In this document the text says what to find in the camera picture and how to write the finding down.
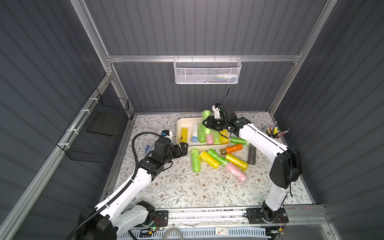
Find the white blue trash bag roll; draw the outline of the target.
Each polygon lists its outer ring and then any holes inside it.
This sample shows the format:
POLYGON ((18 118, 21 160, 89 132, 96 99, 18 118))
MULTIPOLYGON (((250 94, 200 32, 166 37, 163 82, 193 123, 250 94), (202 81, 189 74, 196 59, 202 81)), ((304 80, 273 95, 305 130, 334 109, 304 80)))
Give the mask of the white blue trash bag roll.
POLYGON ((192 137, 191 137, 192 143, 197 143, 199 141, 198 130, 199 130, 199 124, 194 123, 192 126, 192 137))

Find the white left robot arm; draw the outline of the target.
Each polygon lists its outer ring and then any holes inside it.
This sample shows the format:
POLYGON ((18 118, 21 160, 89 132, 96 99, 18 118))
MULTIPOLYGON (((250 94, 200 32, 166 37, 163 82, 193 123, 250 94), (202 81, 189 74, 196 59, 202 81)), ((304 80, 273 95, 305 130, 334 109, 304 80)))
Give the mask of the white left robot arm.
POLYGON ((132 175, 109 197, 93 208, 87 208, 79 216, 78 225, 69 233, 67 239, 77 240, 115 240, 120 234, 130 231, 141 224, 148 225, 154 218, 155 208, 145 202, 139 202, 131 210, 124 212, 136 195, 146 188, 161 172, 165 165, 174 159, 188 154, 187 143, 174 144, 172 133, 163 131, 154 133, 158 139, 155 148, 144 159, 139 160, 135 148, 139 133, 132 139, 132 151, 135 159, 135 169, 132 175))

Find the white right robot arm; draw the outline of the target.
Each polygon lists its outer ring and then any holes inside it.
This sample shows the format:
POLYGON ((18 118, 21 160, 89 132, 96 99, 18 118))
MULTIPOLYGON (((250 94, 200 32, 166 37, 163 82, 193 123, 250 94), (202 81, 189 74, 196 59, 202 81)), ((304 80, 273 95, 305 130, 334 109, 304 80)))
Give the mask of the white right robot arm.
POLYGON ((292 183, 296 182, 302 174, 300 152, 291 150, 288 146, 268 137, 244 117, 216 119, 209 116, 203 119, 202 123, 208 129, 228 130, 248 141, 271 161, 272 185, 267 198, 263 201, 260 216, 267 223, 273 222, 283 210, 287 195, 292 193, 292 183))

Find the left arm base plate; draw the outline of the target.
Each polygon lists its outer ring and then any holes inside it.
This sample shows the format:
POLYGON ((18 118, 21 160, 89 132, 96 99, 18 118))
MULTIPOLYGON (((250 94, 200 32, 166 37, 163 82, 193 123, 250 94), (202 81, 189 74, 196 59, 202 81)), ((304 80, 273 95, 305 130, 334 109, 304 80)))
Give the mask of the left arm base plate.
POLYGON ((149 228, 149 227, 166 227, 169 220, 169 211, 156 210, 153 214, 150 214, 148 222, 136 225, 135 228, 149 228))

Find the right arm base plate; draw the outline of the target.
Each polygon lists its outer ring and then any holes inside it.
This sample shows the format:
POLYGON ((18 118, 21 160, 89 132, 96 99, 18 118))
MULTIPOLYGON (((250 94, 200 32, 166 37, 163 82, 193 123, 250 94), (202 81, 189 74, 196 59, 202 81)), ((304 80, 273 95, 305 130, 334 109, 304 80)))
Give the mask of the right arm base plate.
POLYGON ((288 215, 284 208, 271 211, 268 208, 247 208, 243 216, 250 224, 287 224, 288 215))

